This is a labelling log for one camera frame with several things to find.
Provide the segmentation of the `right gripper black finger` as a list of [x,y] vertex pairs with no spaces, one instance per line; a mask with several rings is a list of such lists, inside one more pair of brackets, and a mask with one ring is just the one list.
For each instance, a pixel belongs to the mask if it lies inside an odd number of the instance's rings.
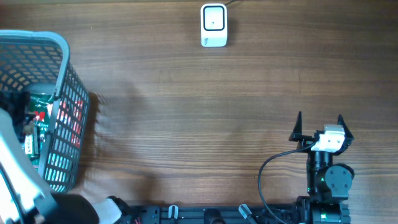
[[307,142],[314,141],[315,138],[313,136],[303,135],[302,133],[302,112],[299,111],[297,115],[297,119],[295,122],[295,126],[289,136],[289,141],[292,142]]
[[338,115],[337,124],[343,127],[344,132],[345,132],[345,139],[346,140],[354,140],[354,136],[351,133],[351,131],[349,130],[349,128],[347,127],[347,125],[346,125],[346,123],[345,123],[345,121],[343,119],[342,114]]

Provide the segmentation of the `green 3M glove packet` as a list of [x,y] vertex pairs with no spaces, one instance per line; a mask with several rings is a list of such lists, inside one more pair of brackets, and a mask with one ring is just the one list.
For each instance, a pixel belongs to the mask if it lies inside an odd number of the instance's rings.
[[28,134],[37,134],[39,144],[39,155],[27,155],[35,170],[38,170],[40,164],[40,156],[44,148],[45,134],[49,129],[50,116],[53,108],[53,96],[46,94],[32,94],[30,97],[29,111],[33,113],[34,118],[28,125]]

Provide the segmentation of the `red snack stick packet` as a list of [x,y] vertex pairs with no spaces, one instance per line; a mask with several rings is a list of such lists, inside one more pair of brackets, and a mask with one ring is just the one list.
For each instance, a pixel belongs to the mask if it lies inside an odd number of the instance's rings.
[[58,109],[57,118],[71,131],[68,133],[67,139],[75,147],[81,146],[81,122],[83,119],[83,101],[77,100],[74,103],[69,101],[61,101]]

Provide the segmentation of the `green battery pack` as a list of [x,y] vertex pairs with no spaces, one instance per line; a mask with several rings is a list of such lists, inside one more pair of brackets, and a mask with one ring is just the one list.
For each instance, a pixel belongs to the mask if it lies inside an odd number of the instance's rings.
[[39,155],[39,144],[36,133],[25,136],[24,151],[27,155]]

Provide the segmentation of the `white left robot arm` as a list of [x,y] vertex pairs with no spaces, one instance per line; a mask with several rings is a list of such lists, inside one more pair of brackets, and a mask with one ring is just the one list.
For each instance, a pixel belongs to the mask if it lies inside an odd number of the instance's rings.
[[37,173],[16,137],[10,114],[1,110],[1,218],[5,223],[117,223],[120,206],[110,198],[90,203],[58,194]]

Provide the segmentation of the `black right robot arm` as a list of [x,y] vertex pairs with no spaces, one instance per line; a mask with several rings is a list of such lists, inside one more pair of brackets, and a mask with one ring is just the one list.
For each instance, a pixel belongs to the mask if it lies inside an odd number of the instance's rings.
[[299,112],[289,141],[297,142],[298,149],[307,154],[307,193],[294,203],[292,222],[306,224],[349,224],[349,190],[354,170],[342,163],[335,164],[339,156],[351,145],[354,136],[342,115],[336,124],[326,124],[313,136],[302,133],[302,113]]

